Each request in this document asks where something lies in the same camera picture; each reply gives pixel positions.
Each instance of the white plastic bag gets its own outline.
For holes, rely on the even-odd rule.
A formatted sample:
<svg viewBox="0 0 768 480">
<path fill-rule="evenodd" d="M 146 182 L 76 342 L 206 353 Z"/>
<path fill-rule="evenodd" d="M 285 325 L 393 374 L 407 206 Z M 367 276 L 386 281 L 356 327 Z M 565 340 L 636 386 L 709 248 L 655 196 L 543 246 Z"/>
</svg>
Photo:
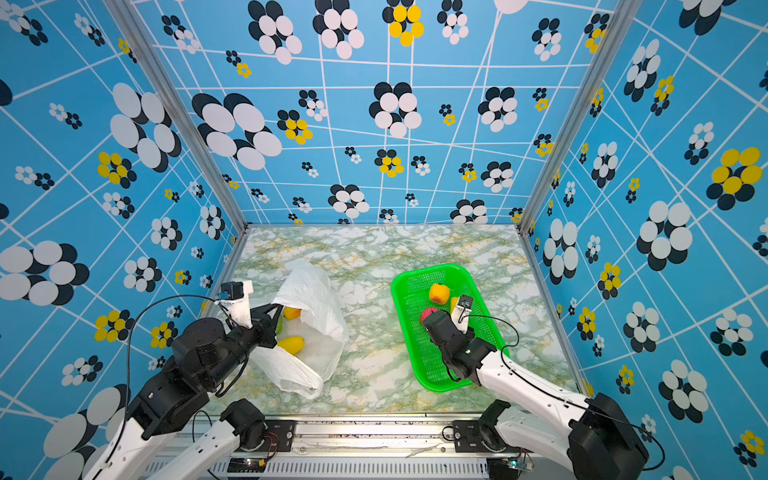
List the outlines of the white plastic bag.
<svg viewBox="0 0 768 480">
<path fill-rule="evenodd" d="M 336 371 L 349 331 L 339 297 L 331 289 L 326 273 L 303 260 L 288 263 L 286 268 L 293 270 L 273 303 L 301 309 L 301 316 L 283 319 L 277 339 L 301 336 L 304 348 L 293 356 L 278 346 L 257 347 L 250 361 L 281 390 L 314 399 L 323 391 L 323 382 Z"/>
</svg>

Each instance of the green basket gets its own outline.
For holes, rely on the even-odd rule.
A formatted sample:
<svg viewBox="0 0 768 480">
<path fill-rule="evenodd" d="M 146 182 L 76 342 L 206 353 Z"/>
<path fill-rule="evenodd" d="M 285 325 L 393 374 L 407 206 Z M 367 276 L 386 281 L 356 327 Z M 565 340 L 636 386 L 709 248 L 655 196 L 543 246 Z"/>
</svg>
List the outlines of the green basket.
<svg viewBox="0 0 768 480">
<path fill-rule="evenodd" d="M 447 312 L 450 307 L 450 302 L 440 306 L 429 299 L 429 288 L 433 283 L 446 285 L 451 289 L 451 296 L 468 295 L 475 299 L 472 313 L 489 313 L 472 275 L 466 268 L 454 263 L 400 273 L 392 281 L 392 299 L 395 300 L 416 379 L 425 389 L 443 393 L 471 385 L 472 382 L 454 382 L 448 377 L 440 350 L 430 341 L 429 334 L 419 320 L 425 308 L 434 306 Z M 496 348 L 504 346 L 502 335 L 493 319 L 473 316 L 469 318 L 469 326 L 475 329 L 476 336 L 494 344 Z"/>
</svg>

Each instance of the yellow fruit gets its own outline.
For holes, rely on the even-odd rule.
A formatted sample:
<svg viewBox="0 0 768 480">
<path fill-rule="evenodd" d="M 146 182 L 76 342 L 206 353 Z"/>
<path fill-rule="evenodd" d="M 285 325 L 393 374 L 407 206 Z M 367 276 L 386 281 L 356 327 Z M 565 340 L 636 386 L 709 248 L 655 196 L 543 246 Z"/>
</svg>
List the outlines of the yellow fruit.
<svg viewBox="0 0 768 480">
<path fill-rule="evenodd" d="M 277 346 L 285 349 L 286 352 L 291 355 L 296 355 L 304 348 L 304 339 L 300 336 L 289 336 L 286 339 L 282 339 L 277 343 Z"/>
<path fill-rule="evenodd" d="M 299 315 L 301 315 L 301 309 L 291 308 L 289 306 L 283 309 L 283 316 L 286 317 L 286 319 L 288 320 L 299 318 Z"/>
<path fill-rule="evenodd" d="M 450 298 L 451 298 L 451 289 L 449 289 L 445 285 L 434 283 L 432 284 L 432 287 L 429 289 L 429 299 L 432 302 L 438 303 L 440 305 L 445 305 Z"/>
</svg>

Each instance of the green marble surface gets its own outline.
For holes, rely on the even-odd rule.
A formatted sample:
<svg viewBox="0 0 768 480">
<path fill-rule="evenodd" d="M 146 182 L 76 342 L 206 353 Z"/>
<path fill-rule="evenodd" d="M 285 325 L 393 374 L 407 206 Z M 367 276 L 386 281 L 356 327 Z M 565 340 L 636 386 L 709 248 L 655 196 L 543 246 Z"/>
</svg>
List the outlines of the green marble surface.
<svg viewBox="0 0 768 480">
<path fill-rule="evenodd" d="M 257 227 L 250 231 L 234 280 L 252 280 L 251 306 L 269 303 L 288 275 L 283 265 L 304 259 L 323 268 L 339 293 L 349 342 L 334 375 L 314 400 L 281 392 L 249 364 L 209 412 L 249 399 L 266 414 L 356 412 L 481 412 L 497 398 L 469 386 L 447 393 L 424 389 L 413 375 L 390 293 L 399 273 L 457 263 L 466 268 L 492 315 L 515 325 L 511 357 L 525 368 L 575 390 L 554 329 L 512 226 Z M 515 334 L 499 323 L 505 340 Z"/>
</svg>

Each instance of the blue wallpaper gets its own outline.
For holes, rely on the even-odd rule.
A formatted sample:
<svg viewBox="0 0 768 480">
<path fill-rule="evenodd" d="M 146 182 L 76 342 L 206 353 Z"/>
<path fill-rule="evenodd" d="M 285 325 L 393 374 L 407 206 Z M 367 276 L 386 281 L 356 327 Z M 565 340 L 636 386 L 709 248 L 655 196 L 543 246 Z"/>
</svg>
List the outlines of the blue wallpaper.
<svg viewBox="0 0 768 480">
<path fill-rule="evenodd" d="M 664 445 L 642 478 L 768 478 L 767 24 L 643 2 L 524 232 L 590 395 Z"/>
<path fill-rule="evenodd" d="M 238 233 L 100 1 L 0 20 L 0 478 L 76 480 Z"/>
<path fill-rule="evenodd" d="M 152 0 L 253 223 L 511 223 L 616 0 Z"/>
</svg>

